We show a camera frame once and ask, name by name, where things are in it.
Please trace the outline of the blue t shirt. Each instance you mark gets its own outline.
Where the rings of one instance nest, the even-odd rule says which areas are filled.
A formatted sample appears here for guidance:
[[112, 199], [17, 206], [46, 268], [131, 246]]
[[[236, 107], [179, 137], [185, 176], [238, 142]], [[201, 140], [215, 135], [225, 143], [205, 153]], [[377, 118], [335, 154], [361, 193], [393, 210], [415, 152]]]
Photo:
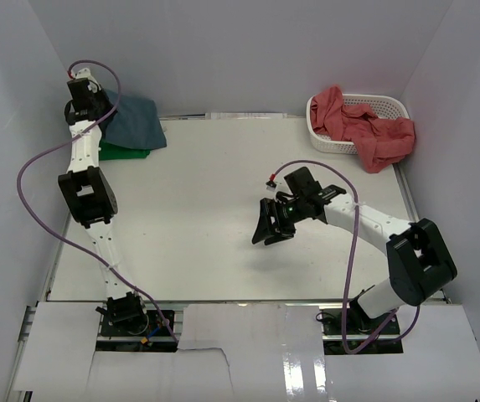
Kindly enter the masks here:
[[121, 95], [106, 90], [112, 104], [120, 101], [102, 140], [112, 146], [133, 151], [153, 151], [167, 146], [157, 107], [153, 100]]

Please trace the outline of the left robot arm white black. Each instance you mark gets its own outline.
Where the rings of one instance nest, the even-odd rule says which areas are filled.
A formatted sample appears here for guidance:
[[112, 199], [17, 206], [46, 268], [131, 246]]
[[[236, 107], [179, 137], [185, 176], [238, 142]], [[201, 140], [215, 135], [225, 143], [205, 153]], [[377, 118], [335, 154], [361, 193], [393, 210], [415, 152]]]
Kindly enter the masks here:
[[148, 313], [141, 297], [116, 275], [121, 255], [116, 249], [113, 218], [118, 212], [116, 197], [99, 166], [102, 128], [112, 110], [105, 91], [89, 75], [68, 81], [72, 99], [65, 106], [71, 137], [70, 165], [58, 176], [58, 184], [72, 218], [89, 235], [100, 263], [106, 289], [106, 305], [98, 312], [114, 328], [138, 335], [148, 326]]

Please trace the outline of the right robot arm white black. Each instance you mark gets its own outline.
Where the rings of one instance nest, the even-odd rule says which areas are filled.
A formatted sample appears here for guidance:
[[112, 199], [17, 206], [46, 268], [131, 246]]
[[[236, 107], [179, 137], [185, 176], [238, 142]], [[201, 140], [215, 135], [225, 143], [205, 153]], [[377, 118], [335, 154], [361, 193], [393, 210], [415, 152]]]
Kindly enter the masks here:
[[285, 177], [286, 192], [260, 201], [252, 243], [273, 245], [291, 240], [306, 219], [348, 231], [387, 259], [388, 277], [347, 301], [351, 327], [367, 334], [380, 317], [404, 305], [418, 307], [457, 277], [457, 268], [437, 225], [410, 222], [366, 205], [335, 184], [323, 187], [307, 167]]

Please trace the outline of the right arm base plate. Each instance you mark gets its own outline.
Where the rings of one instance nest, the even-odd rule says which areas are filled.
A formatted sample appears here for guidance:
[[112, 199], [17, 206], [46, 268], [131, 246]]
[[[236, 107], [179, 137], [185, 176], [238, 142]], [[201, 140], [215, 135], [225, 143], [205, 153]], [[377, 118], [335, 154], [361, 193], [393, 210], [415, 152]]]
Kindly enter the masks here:
[[[347, 312], [347, 341], [350, 349], [356, 349], [363, 343], [383, 321], [389, 316], [385, 313], [370, 322], [363, 321], [359, 316], [348, 309]], [[322, 309], [315, 320], [322, 326], [323, 348], [326, 356], [343, 356], [343, 338], [341, 330], [341, 309]], [[398, 340], [403, 331], [396, 317], [392, 317], [386, 326], [366, 348], [359, 354], [402, 354], [404, 352], [402, 342]]]

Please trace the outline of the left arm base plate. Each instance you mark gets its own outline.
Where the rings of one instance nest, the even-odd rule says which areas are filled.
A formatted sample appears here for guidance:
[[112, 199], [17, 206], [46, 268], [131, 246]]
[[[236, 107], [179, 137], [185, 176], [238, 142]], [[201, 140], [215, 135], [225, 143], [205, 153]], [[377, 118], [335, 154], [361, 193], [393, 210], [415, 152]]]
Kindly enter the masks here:
[[166, 329], [164, 320], [154, 310], [147, 310], [147, 320], [135, 330], [115, 327], [101, 319], [95, 343], [97, 352], [118, 353], [175, 353], [177, 343]]

